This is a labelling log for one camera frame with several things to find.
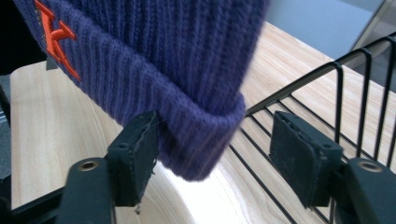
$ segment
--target ribbed knit fabric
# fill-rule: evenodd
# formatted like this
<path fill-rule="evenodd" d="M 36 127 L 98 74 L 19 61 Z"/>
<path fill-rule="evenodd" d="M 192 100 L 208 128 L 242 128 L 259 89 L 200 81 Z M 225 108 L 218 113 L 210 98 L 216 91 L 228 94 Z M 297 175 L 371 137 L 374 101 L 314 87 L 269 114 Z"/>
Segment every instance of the ribbed knit fabric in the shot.
<path fill-rule="evenodd" d="M 43 50 L 34 0 L 15 0 Z M 80 80 L 119 124 L 157 110 L 160 161 L 186 180 L 207 177 L 245 112 L 239 88 L 268 0 L 39 0 L 76 40 L 60 41 Z"/>

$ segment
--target light wood surface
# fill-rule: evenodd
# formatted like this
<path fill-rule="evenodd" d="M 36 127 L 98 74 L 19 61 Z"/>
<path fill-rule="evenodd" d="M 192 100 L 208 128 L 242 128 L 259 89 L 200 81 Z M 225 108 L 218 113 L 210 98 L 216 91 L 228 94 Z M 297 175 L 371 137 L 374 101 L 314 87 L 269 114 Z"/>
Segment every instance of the light wood surface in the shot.
<path fill-rule="evenodd" d="M 271 93 L 283 88 L 312 69 L 330 61 L 322 53 L 266 24 L 242 87 L 247 106 L 252 106 Z M 356 132 L 355 110 L 360 100 L 361 77 L 347 72 L 346 121 L 343 131 L 353 136 Z M 323 77 L 296 95 L 325 119 L 333 118 L 333 77 Z M 369 131 L 364 144 L 373 143 L 376 129 L 378 97 L 381 89 L 371 84 Z M 285 102 L 300 111 L 293 102 Z M 11 75 L 12 106 L 12 207 L 16 208 L 64 185 L 68 168 L 89 157 L 103 157 L 106 147 L 121 130 L 113 119 L 63 74 L 61 70 L 45 70 L 44 63 L 18 69 Z M 271 110 L 282 109 L 278 105 Z M 389 129 L 395 119 L 396 100 L 389 98 L 384 144 L 389 145 Z M 332 133 L 309 115 L 328 135 Z M 256 118 L 272 126 L 268 114 L 260 112 Z M 266 151 L 269 138 L 251 120 L 242 128 Z M 289 186 L 275 169 L 259 154 L 240 132 L 232 141 L 238 153 L 246 160 L 266 187 L 278 198 L 298 223 L 320 223 L 311 210 L 305 210 Z M 381 151 L 384 160 L 386 147 Z M 163 168 L 155 167 L 155 174 L 141 203 L 141 214 L 134 208 L 117 208 L 119 223 L 288 223 L 268 194 L 260 187 L 240 160 L 227 149 L 208 179 L 189 183 Z M 328 214 L 328 209 L 320 209 Z"/>

